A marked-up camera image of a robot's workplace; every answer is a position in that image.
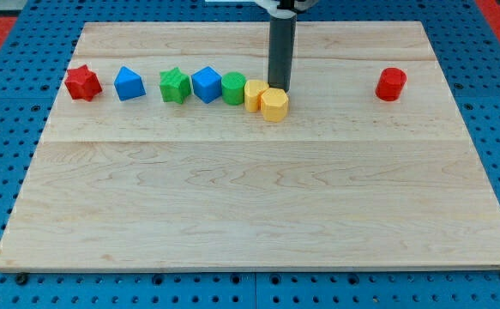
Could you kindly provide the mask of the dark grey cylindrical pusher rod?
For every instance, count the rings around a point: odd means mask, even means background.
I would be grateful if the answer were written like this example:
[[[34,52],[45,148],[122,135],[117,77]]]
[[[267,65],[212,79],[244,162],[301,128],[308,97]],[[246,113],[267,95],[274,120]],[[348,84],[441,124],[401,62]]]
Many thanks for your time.
[[[288,92],[291,84],[292,60],[297,16],[270,16],[268,44],[268,83],[272,88]]]

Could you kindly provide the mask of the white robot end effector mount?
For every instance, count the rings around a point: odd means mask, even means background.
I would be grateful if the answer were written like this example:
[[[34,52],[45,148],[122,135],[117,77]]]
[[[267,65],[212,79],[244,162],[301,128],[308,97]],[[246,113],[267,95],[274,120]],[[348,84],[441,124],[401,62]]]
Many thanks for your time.
[[[319,0],[254,0],[254,3],[265,9],[274,18],[289,19],[297,14],[304,13]]]

